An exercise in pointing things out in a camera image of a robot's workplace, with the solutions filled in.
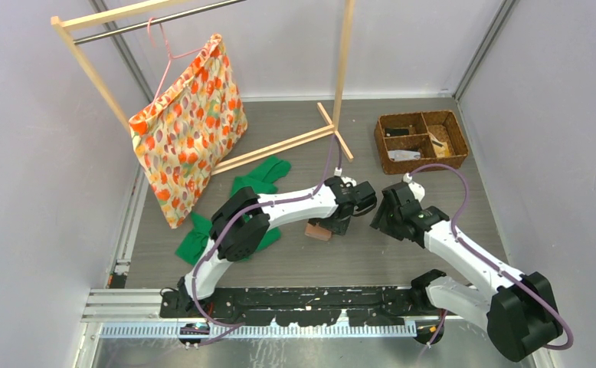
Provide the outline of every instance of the green cloth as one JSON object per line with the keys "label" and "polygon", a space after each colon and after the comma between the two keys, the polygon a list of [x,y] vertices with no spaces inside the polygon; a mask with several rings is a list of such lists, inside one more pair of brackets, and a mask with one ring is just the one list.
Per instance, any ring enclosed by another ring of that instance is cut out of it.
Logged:
{"label": "green cloth", "polygon": [[[248,175],[235,177],[231,196],[245,186],[250,186],[257,194],[275,194],[277,193],[277,187],[273,183],[286,176],[289,170],[291,170],[291,164],[288,161],[271,156],[249,172]],[[185,236],[185,239],[176,249],[176,255],[190,265],[196,265],[208,244],[212,222],[194,212],[190,214],[190,218],[194,228]],[[262,242],[257,246],[256,251],[265,249],[279,238],[280,230],[278,228],[271,229],[262,238]]]}

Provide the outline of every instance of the floral fabric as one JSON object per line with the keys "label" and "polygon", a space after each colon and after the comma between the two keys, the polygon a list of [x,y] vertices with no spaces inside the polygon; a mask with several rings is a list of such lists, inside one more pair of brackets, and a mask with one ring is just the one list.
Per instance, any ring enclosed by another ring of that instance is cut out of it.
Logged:
{"label": "floral fabric", "polygon": [[212,168],[247,129],[221,36],[156,101],[129,119],[133,151],[169,226],[176,228],[208,184]]}

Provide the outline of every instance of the clothing rack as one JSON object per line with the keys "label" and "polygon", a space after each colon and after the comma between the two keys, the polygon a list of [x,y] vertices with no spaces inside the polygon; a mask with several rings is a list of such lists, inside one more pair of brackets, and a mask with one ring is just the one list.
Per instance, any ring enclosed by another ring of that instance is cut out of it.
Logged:
{"label": "clothing rack", "polygon": [[[88,42],[112,37],[114,35],[120,35],[122,33],[134,31],[140,28],[145,28],[147,26],[147,22],[117,28],[112,31],[106,31],[103,33],[94,34],[88,37],[78,39],[74,39],[71,32],[93,27],[95,25],[102,25],[110,21],[117,21],[120,19],[128,18],[132,15],[152,12],[157,9],[167,8],[171,5],[177,5],[188,1],[190,0],[148,0],[137,4],[123,6],[121,8],[115,8],[92,15],[86,15],[80,18],[71,19],[69,21],[61,21],[57,16],[51,18],[52,27],[57,31],[61,39],[68,47],[68,49],[70,49],[70,52],[77,59],[79,65],[82,67],[82,69],[84,69],[84,72],[86,72],[86,75],[89,77],[90,81],[93,82],[93,84],[100,92],[106,103],[109,105],[110,109],[117,117],[118,121],[123,125],[127,132],[130,132],[129,119],[126,117],[124,111],[122,110],[122,107],[118,104],[117,99],[113,96],[106,83],[104,83],[104,80],[97,72],[97,69],[95,69],[93,64],[90,62],[86,54],[81,50],[79,46]],[[206,5],[188,11],[181,11],[179,13],[167,15],[165,17],[152,20],[151,24],[153,25],[163,23],[166,21],[183,18],[189,15],[207,12],[212,9],[237,4],[238,2],[243,1],[245,0],[227,0],[224,2]],[[300,146],[302,144],[311,142],[313,140],[317,140],[319,138],[323,138],[324,136],[329,136],[331,134],[336,135],[336,137],[339,139],[339,142],[341,143],[341,147],[343,148],[345,156],[348,158],[349,161],[352,161],[354,156],[352,155],[352,152],[350,152],[350,149],[345,144],[345,141],[343,140],[341,133],[339,132],[339,119],[341,117],[343,84],[345,83],[345,69],[347,68],[348,64],[348,51],[350,45],[350,33],[352,30],[352,15],[354,12],[354,6],[355,0],[345,0],[345,7],[343,10],[343,26],[341,30],[341,41],[339,50],[338,75],[336,80],[336,92],[334,94],[334,111],[332,113],[332,118],[329,117],[327,111],[319,102],[316,104],[316,108],[325,120],[326,125],[324,127],[312,130],[308,133],[304,133],[299,136],[295,136],[293,138],[289,138],[288,140],[284,140],[282,142],[275,143],[270,146],[266,146],[261,149],[257,149],[249,153],[245,153],[241,156],[237,156],[232,159],[222,161],[214,167],[212,171],[213,174],[218,174],[224,171],[228,171],[230,169],[234,169],[235,167],[251,163],[258,159],[262,159],[264,157],[276,154],[278,152],[288,150],[289,148]]]}

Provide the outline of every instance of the pink hanger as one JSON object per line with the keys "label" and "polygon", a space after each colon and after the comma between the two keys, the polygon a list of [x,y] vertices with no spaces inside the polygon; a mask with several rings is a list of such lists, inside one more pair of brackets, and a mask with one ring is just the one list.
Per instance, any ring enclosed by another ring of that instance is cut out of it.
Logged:
{"label": "pink hanger", "polygon": [[[151,32],[151,23],[154,19],[156,19],[156,18],[154,18],[154,17],[150,18],[149,22],[147,23],[147,34],[149,35],[149,40],[152,42],[152,45],[154,47],[156,47],[156,42],[154,41],[154,38],[152,37],[152,32]],[[160,80],[160,84],[158,85],[158,89],[156,90],[156,95],[154,96],[154,100],[150,104],[150,107],[152,109],[154,107],[154,103],[155,103],[156,99],[158,98],[158,94],[160,93],[162,84],[165,82],[165,78],[167,77],[167,72],[169,71],[169,66],[172,65],[172,60],[184,58],[188,55],[194,54],[195,52],[201,51],[203,49],[203,48],[197,48],[196,50],[186,52],[185,54],[176,55],[176,56],[172,55],[172,49],[169,47],[169,41],[167,40],[167,36],[165,35],[165,29],[163,29],[162,23],[159,24],[159,26],[160,26],[160,32],[162,33],[162,39],[165,41],[165,49],[167,50],[167,67],[165,68],[165,73],[162,74],[162,78]]]}

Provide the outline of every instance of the brown basket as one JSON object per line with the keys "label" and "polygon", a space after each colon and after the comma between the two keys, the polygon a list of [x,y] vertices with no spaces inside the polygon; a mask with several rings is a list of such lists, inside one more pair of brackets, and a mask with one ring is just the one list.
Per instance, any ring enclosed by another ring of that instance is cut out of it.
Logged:
{"label": "brown basket", "polygon": [[[407,136],[386,136],[386,128],[407,128]],[[429,132],[441,142],[447,143],[451,156],[436,157]],[[420,113],[397,113],[381,115],[375,128],[375,142],[382,160],[382,168],[387,174],[409,173],[428,163],[444,163],[458,169],[469,150],[458,126],[453,111],[429,111]],[[388,157],[389,150],[418,151],[420,159],[395,162]],[[442,170],[432,167],[424,171]]]}

